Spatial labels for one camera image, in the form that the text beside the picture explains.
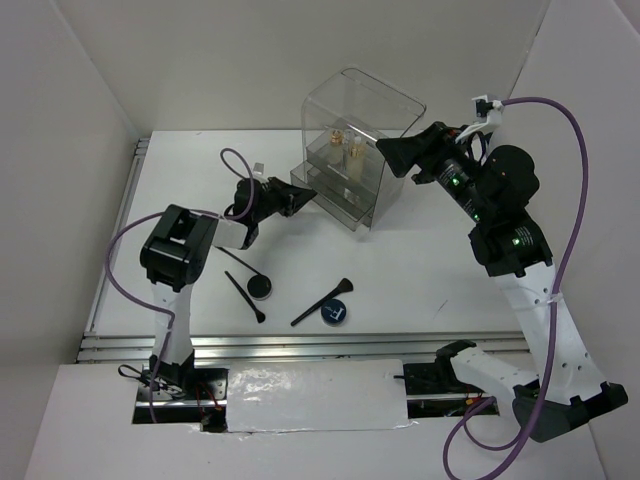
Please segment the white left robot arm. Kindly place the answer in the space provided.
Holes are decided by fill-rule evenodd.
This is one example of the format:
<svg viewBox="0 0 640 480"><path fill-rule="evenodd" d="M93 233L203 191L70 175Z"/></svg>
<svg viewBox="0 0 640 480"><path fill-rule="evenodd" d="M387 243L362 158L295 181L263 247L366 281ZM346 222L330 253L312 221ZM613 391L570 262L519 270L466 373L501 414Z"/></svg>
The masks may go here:
<svg viewBox="0 0 640 480"><path fill-rule="evenodd" d="M246 250L259 223L278 214L291 217L316 196L312 189L276 177L245 178L222 218L170 205L143 244L140 263L152 284L156 313L150 370L171 397L189 396L196 386L195 351L190 333L193 285L213 247Z"/></svg>

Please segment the black round compact jar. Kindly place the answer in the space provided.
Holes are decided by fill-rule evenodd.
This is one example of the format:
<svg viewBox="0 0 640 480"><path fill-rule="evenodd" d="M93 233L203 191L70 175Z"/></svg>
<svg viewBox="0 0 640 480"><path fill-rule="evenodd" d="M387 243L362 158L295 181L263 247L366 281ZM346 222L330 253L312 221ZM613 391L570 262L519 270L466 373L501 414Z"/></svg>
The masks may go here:
<svg viewBox="0 0 640 480"><path fill-rule="evenodd" d="M271 280L264 275L253 275L246 284L249 296L257 301L266 300L272 293L273 286Z"/></svg>

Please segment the small gold cap bottle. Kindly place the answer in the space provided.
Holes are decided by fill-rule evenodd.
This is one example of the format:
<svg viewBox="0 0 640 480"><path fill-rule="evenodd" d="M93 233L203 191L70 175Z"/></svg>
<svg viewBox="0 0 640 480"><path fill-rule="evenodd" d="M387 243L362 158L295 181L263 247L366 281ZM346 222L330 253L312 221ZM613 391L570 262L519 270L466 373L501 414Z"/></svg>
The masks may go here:
<svg viewBox="0 0 640 480"><path fill-rule="evenodd" d="M335 168L340 168L343 164L343 141L344 132L332 129L329 134L327 162Z"/></svg>

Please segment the blue round jar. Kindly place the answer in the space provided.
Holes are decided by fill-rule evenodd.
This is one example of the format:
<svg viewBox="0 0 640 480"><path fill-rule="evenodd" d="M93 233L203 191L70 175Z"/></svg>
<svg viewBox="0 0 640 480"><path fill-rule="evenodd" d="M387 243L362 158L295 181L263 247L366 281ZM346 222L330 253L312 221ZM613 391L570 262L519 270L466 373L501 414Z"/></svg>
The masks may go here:
<svg viewBox="0 0 640 480"><path fill-rule="evenodd" d="M324 324L330 327L343 325L348 315L346 305L337 298L325 301L321 306L320 313Z"/></svg>

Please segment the black thin makeup brush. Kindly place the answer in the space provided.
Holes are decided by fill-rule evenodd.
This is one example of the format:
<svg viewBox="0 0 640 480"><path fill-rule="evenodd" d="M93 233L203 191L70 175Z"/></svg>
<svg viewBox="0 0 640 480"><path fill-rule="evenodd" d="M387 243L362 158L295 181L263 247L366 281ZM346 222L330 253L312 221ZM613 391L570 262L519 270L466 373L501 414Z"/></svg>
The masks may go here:
<svg viewBox="0 0 640 480"><path fill-rule="evenodd" d="M232 258L234 261L236 261L237 263L241 264L242 266L244 266L245 268L247 268L248 270L252 271L255 275L258 276L265 276L263 273L261 273L259 270L257 270L256 268L254 268L253 266L249 265L246 261L242 260L241 258L239 258L237 255L231 253L230 251L228 251L227 249L223 248L223 247L215 247L217 250L223 252L225 255L229 256L230 258Z"/></svg>

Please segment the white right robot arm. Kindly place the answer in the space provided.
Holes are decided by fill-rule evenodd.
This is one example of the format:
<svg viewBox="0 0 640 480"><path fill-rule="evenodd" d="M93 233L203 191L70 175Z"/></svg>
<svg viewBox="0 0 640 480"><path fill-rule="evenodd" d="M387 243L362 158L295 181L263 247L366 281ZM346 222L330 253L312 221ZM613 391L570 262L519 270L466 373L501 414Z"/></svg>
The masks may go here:
<svg viewBox="0 0 640 480"><path fill-rule="evenodd" d="M458 133L435 122L376 147L396 177L417 167L415 184L438 183L474 221L469 240L475 260L514 311L535 369L521 371L472 341L457 341L438 352L435 379L446 391L468 383L510 404L520 426L536 421L529 436L543 443L622 407L628 395L595 365L554 287L559 271L553 254L526 210L539 189L533 159L502 145L487 160L474 160L456 142Z"/></svg>

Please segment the clear acrylic makeup organizer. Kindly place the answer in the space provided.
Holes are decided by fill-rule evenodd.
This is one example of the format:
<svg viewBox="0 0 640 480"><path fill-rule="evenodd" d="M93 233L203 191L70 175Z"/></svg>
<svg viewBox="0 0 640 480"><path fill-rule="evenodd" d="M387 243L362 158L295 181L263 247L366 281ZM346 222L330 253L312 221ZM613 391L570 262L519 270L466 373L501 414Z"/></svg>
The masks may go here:
<svg viewBox="0 0 640 480"><path fill-rule="evenodd" d="M385 79L347 66L305 98L301 107L303 160L291 183L316 192L314 202L351 231L372 228L399 198L376 143L416 131L426 104Z"/></svg>

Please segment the cream foundation bottle gold collar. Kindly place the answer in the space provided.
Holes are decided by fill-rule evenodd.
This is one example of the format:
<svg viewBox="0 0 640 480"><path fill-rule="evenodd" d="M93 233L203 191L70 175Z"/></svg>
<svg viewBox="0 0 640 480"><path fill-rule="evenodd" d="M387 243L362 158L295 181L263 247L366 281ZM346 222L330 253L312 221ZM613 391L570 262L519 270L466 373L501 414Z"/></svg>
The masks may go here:
<svg viewBox="0 0 640 480"><path fill-rule="evenodd" d="M351 139L348 148L346 161L346 172L348 177L354 182L360 182L364 168L366 142L361 136Z"/></svg>

